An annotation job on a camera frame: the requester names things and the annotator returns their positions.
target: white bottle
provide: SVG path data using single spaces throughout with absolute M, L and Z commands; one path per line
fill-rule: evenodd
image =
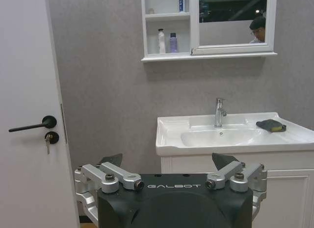
M 165 33 L 163 29 L 158 29 L 158 45 L 159 45 L 159 53 L 165 54 L 166 53 L 166 43 L 165 43 Z

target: door lock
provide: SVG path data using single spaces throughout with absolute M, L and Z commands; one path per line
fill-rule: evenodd
M 47 147 L 47 154 L 50 154 L 50 144 L 55 144 L 59 141 L 59 135 L 57 132 L 49 131 L 45 135 L 45 142 Z

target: black door handle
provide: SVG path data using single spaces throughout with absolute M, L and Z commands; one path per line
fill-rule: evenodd
M 53 116 L 45 116 L 42 120 L 41 124 L 31 125 L 31 126 L 22 126 L 17 128 L 12 128 L 9 130 L 9 132 L 15 132 L 15 131 L 23 131 L 33 128 L 39 128 L 39 127 L 46 127 L 48 129 L 55 127 L 57 124 L 57 120 Z

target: white door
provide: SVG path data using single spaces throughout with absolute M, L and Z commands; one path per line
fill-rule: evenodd
M 78 228 L 47 0 L 0 0 L 0 227 Z M 52 115 L 57 125 L 9 133 Z M 44 136 L 60 136 L 50 146 Z

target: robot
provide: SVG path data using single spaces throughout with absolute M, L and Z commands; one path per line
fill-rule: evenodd
M 213 154 L 212 173 L 136 174 L 122 155 L 75 170 L 77 200 L 98 228 L 251 228 L 266 199 L 267 170 Z

